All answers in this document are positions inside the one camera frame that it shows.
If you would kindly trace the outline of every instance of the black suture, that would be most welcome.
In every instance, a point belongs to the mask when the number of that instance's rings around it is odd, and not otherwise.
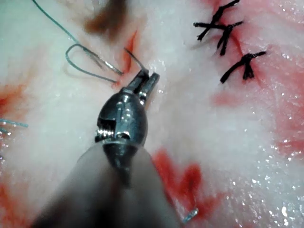
[[[229,39],[229,37],[230,37],[230,34],[231,34],[231,32],[232,32],[232,29],[233,29],[235,26],[238,26],[238,25],[241,25],[241,24],[243,24],[242,21],[237,22],[237,23],[232,24],[232,25],[227,25],[227,26],[226,26],[226,29],[225,29],[224,32],[223,32],[223,36],[221,37],[221,39],[220,39],[219,42],[218,42],[218,49],[219,49],[219,47],[221,46],[221,44],[223,43],[223,47],[222,47],[222,50],[221,50],[221,52],[220,52],[220,55],[221,55],[221,56],[224,56],[225,53],[226,53],[227,44],[228,44],[228,39]]]
[[[229,76],[231,75],[231,73],[233,71],[235,71],[237,68],[245,65],[245,71],[244,71],[244,75],[243,75],[243,80],[247,80],[248,78],[254,78],[254,72],[251,68],[250,65],[250,61],[258,56],[262,56],[265,55],[266,52],[265,51],[261,51],[255,54],[246,54],[244,55],[240,61],[238,61],[236,64],[234,64],[224,75],[223,77],[220,79],[221,83],[225,83],[227,81],[227,79],[229,78]]]
[[[239,2],[240,2],[240,0],[234,0],[230,3],[228,3],[227,5],[220,6],[218,8],[218,11],[216,11],[216,13],[213,15],[212,20],[209,23],[209,25],[205,27],[206,29],[201,34],[198,35],[198,40],[202,41],[202,39],[208,33],[208,31],[210,29],[212,29],[212,26],[214,26],[220,20],[220,18],[223,16],[225,9],[233,7],[236,4],[238,4]]]
[[[212,24],[208,24],[208,23],[201,23],[201,22],[196,22],[193,25],[195,27],[201,27],[201,28],[213,28],[213,29],[220,29],[220,30],[224,30],[223,32],[223,36],[220,38],[219,42],[218,42],[218,46],[217,48],[219,49],[220,46],[223,44],[222,50],[220,52],[221,56],[224,56],[226,53],[226,49],[227,49],[227,44],[228,44],[228,40],[230,37],[230,34],[233,30],[234,27],[239,26],[243,24],[242,21],[239,21],[237,23],[234,23],[232,25],[212,25]]]

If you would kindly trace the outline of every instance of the brown blurred object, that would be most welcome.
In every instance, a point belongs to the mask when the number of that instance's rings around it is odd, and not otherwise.
[[[125,24],[126,14],[126,0],[109,0],[93,19],[85,23],[85,31],[90,34],[108,32],[108,39],[113,42]]]

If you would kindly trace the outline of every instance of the gray shaft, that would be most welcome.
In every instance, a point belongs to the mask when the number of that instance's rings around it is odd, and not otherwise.
[[[126,188],[99,142],[78,160],[31,227],[178,228],[180,222],[144,148],[132,158]]]

